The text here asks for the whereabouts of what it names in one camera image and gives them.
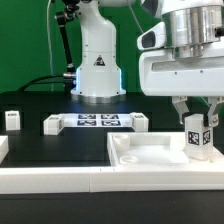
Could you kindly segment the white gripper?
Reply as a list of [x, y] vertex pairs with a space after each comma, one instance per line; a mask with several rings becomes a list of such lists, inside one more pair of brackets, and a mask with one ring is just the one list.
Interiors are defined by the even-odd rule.
[[172, 104], [183, 123], [189, 112], [186, 96], [209, 97], [208, 125], [219, 124], [224, 106], [224, 56], [174, 60], [165, 50], [149, 51], [139, 59], [140, 86], [147, 96], [173, 96]]

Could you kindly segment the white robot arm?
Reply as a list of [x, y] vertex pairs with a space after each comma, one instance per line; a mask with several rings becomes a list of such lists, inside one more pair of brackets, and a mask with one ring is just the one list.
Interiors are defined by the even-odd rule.
[[139, 78], [147, 96], [170, 96], [179, 118], [189, 115], [187, 98], [206, 97], [210, 109], [204, 121], [218, 125], [224, 105], [224, 0], [63, 0], [65, 18], [78, 18], [82, 32], [82, 63], [75, 97], [96, 102], [123, 93], [116, 65], [116, 28], [99, 8], [139, 1], [161, 20], [137, 39], [142, 51]]

